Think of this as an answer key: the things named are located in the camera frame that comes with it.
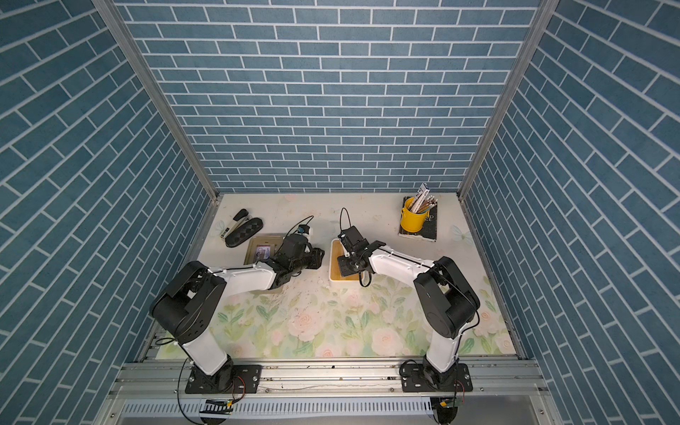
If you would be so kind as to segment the purple tissue paper pack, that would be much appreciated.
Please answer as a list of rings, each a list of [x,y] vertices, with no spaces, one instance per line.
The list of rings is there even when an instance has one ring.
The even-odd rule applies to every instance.
[[[257,245],[254,252],[254,259],[256,261],[266,260],[271,255],[272,247],[270,245]]]

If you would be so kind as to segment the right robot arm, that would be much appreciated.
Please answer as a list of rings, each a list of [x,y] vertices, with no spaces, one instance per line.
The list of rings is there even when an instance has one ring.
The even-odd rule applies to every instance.
[[[481,303],[457,264],[448,257],[423,260],[381,241],[370,243],[354,226],[341,230],[338,238],[345,250],[338,257],[342,276],[381,274],[412,286],[417,293],[433,329],[421,378],[434,391],[471,391],[459,350],[464,332],[475,327]]]

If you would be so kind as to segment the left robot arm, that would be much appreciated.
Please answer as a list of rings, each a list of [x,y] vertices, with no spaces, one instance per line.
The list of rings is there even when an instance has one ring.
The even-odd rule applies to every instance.
[[[219,394],[248,386],[233,370],[210,323],[224,299],[253,291],[274,290],[306,269],[321,267],[325,251],[308,240],[308,226],[283,239],[280,248],[251,265],[213,271],[195,260],[187,263],[150,305],[150,315],[168,331],[192,361],[189,394]]]

